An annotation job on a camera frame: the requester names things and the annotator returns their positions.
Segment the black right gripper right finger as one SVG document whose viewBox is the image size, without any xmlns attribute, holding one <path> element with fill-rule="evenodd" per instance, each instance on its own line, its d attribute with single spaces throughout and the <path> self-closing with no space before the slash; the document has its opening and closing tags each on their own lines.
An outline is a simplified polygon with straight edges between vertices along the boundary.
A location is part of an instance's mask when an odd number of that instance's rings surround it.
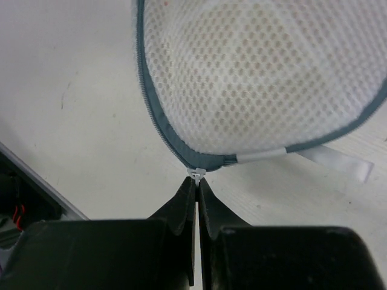
<svg viewBox="0 0 387 290">
<path fill-rule="evenodd" d="M 204 289 L 385 289 L 350 228 L 253 226 L 202 179 L 198 186 Z"/>
</svg>

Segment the white mesh laundry bag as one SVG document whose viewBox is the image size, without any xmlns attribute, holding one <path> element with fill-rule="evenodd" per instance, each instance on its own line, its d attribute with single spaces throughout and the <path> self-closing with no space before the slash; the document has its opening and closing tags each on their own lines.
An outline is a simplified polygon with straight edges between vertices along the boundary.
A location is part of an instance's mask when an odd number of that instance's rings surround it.
<svg viewBox="0 0 387 290">
<path fill-rule="evenodd" d="M 289 153 L 368 179 L 327 144 L 386 101 L 385 1 L 132 4 L 147 110 L 193 180 Z"/>
</svg>

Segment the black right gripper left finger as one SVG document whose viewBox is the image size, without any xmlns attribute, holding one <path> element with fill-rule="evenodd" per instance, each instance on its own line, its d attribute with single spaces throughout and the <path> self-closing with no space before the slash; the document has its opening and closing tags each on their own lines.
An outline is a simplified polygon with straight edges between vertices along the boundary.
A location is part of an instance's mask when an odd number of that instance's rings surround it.
<svg viewBox="0 0 387 290">
<path fill-rule="evenodd" d="M 44 222 L 19 238 L 2 289 L 189 289 L 195 267 L 195 183 L 147 219 Z"/>
</svg>

